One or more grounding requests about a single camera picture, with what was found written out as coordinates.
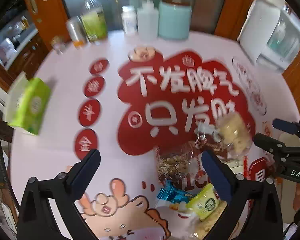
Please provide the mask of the white cosmetics storage box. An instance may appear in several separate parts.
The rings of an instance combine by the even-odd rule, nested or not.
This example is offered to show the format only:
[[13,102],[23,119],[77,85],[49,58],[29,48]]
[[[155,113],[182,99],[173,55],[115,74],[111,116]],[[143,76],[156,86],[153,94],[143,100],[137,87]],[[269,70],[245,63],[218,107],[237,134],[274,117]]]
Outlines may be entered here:
[[252,64],[282,73],[300,51],[300,29],[268,0],[254,0],[237,38]]

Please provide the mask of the pale rice cracker packet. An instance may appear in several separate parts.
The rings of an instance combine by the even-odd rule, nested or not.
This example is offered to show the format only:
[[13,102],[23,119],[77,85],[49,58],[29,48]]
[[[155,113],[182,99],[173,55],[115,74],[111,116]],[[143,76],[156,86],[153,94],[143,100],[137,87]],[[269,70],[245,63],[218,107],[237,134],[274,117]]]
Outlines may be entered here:
[[211,150],[222,161],[243,157],[251,145],[252,137],[237,112],[218,118],[214,125],[198,124],[195,147],[201,152]]

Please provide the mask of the yellow-green snack packet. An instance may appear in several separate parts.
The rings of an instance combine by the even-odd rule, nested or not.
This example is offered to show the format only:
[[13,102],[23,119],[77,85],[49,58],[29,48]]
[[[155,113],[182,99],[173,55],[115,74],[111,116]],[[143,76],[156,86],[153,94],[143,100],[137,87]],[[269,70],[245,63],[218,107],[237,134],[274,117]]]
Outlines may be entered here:
[[217,209],[219,202],[214,186],[208,183],[186,204],[186,208],[194,212],[200,220],[205,220]]

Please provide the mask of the mint green canister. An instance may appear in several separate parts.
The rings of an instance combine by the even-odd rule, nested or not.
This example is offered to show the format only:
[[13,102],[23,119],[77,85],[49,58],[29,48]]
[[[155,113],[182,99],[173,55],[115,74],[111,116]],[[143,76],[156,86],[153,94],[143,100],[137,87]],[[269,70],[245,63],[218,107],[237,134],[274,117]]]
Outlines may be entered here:
[[159,37],[166,40],[186,40],[190,33],[191,3],[187,0],[159,2]]

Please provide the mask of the green label glass bottle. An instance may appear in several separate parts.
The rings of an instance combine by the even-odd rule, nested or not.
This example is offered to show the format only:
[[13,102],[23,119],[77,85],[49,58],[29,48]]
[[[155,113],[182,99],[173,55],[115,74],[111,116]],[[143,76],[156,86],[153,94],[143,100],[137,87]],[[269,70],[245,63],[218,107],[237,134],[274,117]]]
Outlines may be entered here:
[[97,0],[84,0],[80,15],[81,22],[90,42],[107,38],[108,30],[102,4]]

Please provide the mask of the pink printed table mat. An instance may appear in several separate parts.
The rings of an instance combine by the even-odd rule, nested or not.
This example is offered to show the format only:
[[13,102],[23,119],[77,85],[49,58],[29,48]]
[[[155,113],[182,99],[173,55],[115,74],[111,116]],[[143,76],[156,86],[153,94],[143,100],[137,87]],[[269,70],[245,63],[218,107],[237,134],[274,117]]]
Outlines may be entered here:
[[156,206],[155,152],[194,140],[200,122],[237,112],[251,134],[279,137],[274,119],[300,119],[281,74],[202,33],[144,43],[115,31],[98,45],[51,52],[36,77],[51,97],[38,135],[14,132],[14,194],[21,200],[29,178],[52,179],[98,149],[101,164],[76,205],[100,239],[183,237],[190,220]]

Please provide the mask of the small glass cup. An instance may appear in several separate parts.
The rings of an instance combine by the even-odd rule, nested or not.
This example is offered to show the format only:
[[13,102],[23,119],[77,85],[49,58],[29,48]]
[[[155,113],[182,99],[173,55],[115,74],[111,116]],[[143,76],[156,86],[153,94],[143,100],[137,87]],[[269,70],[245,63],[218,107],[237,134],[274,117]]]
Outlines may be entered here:
[[51,44],[52,48],[56,51],[56,53],[59,55],[63,54],[66,49],[66,45],[60,36],[55,36],[51,40],[50,44]]

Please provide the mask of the white squeeze bottle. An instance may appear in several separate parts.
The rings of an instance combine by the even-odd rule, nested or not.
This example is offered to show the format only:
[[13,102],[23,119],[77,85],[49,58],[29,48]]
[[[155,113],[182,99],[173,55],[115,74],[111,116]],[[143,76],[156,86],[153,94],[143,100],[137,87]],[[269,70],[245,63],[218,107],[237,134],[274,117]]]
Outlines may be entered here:
[[138,33],[141,39],[153,41],[158,36],[159,11],[152,0],[143,0],[137,9]]

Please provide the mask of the brown nut snack clear packet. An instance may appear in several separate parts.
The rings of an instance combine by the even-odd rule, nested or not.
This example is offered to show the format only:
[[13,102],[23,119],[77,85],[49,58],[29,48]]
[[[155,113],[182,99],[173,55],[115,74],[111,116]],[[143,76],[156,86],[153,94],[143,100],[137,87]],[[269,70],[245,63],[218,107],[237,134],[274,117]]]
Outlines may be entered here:
[[181,183],[187,178],[200,179],[205,175],[200,161],[201,152],[194,141],[165,150],[156,147],[154,151],[158,181],[162,185],[168,180]]

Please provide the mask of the blue snack packet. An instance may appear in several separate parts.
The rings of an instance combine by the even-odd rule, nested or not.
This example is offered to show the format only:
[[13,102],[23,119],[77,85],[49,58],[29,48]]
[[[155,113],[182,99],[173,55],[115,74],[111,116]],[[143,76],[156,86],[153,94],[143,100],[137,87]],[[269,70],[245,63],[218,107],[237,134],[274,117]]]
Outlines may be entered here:
[[157,194],[155,207],[168,207],[171,210],[187,212],[186,204],[194,198],[194,195],[176,188],[170,180]]

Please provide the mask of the green tissue pack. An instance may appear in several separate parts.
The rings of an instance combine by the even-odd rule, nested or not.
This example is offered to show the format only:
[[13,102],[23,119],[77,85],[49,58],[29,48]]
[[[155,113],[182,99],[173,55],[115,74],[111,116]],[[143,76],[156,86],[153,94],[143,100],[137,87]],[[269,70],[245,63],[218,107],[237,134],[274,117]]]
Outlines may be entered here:
[[8,91],[6,122],[23,133],[38,135],[50,95],[51,89],[43,80],[38,77],[28,80],[21,73]]

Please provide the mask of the silver can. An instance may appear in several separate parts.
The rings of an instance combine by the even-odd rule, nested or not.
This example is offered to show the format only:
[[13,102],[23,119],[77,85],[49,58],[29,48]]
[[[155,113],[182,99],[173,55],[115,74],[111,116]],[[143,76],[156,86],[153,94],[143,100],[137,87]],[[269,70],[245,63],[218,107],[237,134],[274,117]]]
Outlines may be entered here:
[[66,28],[72,43],[76,48],[82,47],[87,43],[87,38],[78,16],[72,17],[66,22]]

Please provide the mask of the white pill bottle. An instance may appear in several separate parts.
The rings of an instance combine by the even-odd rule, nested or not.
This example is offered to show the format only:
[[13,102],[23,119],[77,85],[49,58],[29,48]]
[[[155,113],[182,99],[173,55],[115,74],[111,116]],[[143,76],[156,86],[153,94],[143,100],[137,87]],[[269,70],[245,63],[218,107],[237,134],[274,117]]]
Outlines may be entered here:
[[122,26],[126,35],[133,35],[137,32],[137,15],[134,6],[125,5],[122,7]]

